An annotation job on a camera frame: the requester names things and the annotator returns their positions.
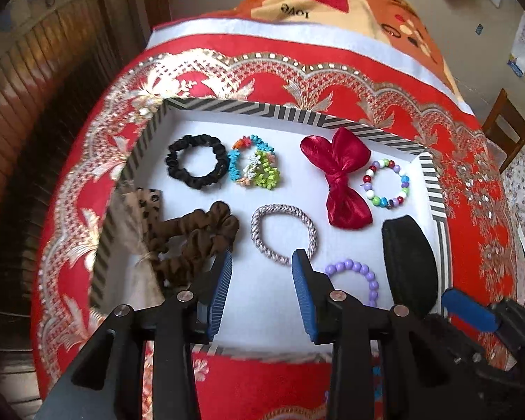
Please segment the silver braided hair band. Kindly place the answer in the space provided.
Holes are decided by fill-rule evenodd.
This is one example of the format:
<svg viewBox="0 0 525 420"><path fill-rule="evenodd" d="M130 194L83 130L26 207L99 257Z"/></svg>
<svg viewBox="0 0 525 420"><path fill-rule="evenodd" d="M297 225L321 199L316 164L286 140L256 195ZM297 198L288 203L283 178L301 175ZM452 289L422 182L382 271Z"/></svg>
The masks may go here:
<svg viewBox="0 0 525 420"><path fill-rule="evenodd" d="M292 205L258 207L251 216L250 237L264 257L281 266L291 265L295 244L306 243L309 258L319 247L316 225L303 210Z"/></svg>

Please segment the red satin bow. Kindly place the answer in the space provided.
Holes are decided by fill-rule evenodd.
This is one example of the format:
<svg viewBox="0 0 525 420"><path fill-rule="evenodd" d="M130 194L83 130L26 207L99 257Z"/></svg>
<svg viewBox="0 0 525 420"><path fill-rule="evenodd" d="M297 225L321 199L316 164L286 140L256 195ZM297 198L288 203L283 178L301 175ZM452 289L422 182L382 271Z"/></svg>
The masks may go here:
<svg viewBox="0 0 525 420"><path fill-rule="evenodd" d="M326 209L329 224L343 230L361 230L373 223L364 198L349 185L349 176L368 165L370 149L351 131L341 127L332 140L306 136L300 150L324 173L329 186Z"/></svg>

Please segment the black scrunchie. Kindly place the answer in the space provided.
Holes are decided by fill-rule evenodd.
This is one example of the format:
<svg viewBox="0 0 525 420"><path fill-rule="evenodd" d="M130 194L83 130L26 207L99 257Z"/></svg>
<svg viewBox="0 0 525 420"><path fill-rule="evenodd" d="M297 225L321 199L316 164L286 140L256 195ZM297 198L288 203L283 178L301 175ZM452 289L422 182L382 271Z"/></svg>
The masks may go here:
<svg viewBox="0 0 525 420"><path fill-rule="evenodd" d="M169 177L194 190L209 188L228 173L225 145L213 135L183 135L168 146L165 157Z"/></svg>

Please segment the black fabric pouch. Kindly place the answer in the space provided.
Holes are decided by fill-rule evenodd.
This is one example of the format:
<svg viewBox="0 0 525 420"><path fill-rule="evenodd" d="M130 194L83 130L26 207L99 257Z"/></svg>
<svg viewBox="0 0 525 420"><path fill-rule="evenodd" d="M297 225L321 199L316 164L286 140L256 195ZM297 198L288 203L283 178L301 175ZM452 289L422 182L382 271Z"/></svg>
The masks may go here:
<svg viewBox="0 0 525 420"><path fill-rule="evenodd" d="M431 245L409 215L386 220L381 236L393 301L422 319L438 299L438 272Z"/></svg>

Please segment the leopard print sheer ribbon bow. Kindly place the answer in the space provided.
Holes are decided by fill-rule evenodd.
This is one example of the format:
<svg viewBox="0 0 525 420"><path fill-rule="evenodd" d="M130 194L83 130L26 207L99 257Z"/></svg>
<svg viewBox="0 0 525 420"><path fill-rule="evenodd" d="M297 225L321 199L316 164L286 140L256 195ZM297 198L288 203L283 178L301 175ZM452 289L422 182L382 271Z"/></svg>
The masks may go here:
<svg viewBox="0 0 525 420"><path fill-rule="evenodd" d="M124 180L115 187L101 242L107 251L96 263L99 292L90 297L108 314L120 303L135 310L164 301L153 265L158 253L149 249L161 207L161 191L137 187Z"/></svg>

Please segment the striped chevron shallow box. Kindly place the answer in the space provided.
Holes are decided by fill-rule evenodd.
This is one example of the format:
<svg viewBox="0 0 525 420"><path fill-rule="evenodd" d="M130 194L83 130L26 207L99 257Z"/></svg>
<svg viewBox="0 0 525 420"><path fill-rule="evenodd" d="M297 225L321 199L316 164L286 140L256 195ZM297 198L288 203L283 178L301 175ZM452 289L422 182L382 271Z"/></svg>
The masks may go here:
<svg viewBox="0 0 525 420"><path fill-rule="evenodd" d="M374 209L373 222L362 230L341 230L329 224L325 207L328 184L323 173L300 152L307 135L330 139L337 129L352 131L375 160L393 159L409 177L409 196L393 210ZM168 176L169 145L184 135L208 134L231 145L242 135L258 135L278 152L281 183L274 191L245 189L223 179L192 190ZM254 246L250 221L258 207L285 204L304 211L317 228L313 267L354 259L370 267L379 283L377 304L393 305L386 273L381 228L385 221L409 215L432 249L438 289L452 284L447 214L432 154L422 145L373 127L329 115L301 118L286 106L234 100L167 99L129 145L122 172L111 189L89 288L90 307L107 314L126 303L149 305L146 287L134 269L139 256L125 245L122 195L134 187L161 194L162 219L206 209L215 201L228 204L240 229L232 253L233 271L223 321L214 349L236 357L292 357L317 353L303 329L291 270L267 259Z"/></svg>

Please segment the wooden chair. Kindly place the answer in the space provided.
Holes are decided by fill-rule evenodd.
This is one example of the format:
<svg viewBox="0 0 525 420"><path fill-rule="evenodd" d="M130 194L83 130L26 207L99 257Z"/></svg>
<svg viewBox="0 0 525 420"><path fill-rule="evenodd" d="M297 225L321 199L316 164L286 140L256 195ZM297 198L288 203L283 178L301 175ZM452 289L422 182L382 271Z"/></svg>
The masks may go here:
<svg viewBox="0 0 525 420"><path fill-rule="evenodd" d="M525 119L501 89L482 125L490 147L497 147L495 158L502 173L525 146Z"/></svg>

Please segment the red floral embroidered bedspread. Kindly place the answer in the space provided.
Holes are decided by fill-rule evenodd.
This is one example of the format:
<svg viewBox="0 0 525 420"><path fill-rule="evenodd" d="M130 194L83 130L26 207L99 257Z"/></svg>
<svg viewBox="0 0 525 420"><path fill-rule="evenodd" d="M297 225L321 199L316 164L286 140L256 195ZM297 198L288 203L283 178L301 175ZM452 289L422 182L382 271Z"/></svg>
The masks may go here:
<svg viewBox="0 0 525 420"><path fill-rule="evenodd" d="M448 214L452 281L481 301L516 292L517 228L471 109L416 57L315 23L202 17L163 25L86 119L45 216L31 311L46 396L96 329L92 265L114 182L165 98L253 103L301 123L363 123L423 143Z"/></svg>

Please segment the orange love-print blanket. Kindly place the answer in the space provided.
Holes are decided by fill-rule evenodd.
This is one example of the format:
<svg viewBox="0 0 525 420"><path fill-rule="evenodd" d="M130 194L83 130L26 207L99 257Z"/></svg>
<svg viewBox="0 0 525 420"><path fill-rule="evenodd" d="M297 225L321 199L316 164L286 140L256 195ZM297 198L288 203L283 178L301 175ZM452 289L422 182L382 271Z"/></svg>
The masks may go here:
<svg viewBox="0 0 525 420"><path fill-rule="evenodd" d="M347 29L409 55L461 96L443 54L408 0L243 0L211 15Z"/></svg>

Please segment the wall calendar poster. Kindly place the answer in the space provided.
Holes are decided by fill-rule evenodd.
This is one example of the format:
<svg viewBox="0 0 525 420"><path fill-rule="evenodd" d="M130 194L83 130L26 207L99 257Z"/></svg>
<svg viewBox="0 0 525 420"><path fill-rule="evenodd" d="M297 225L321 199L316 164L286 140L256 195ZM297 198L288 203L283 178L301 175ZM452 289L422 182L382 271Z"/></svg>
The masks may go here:
<svg viewBox="0 0 525 420"><path fill-rule="evenodd" d="M525 75L525 12L518 25L507 64L517 77Z"/></svg>

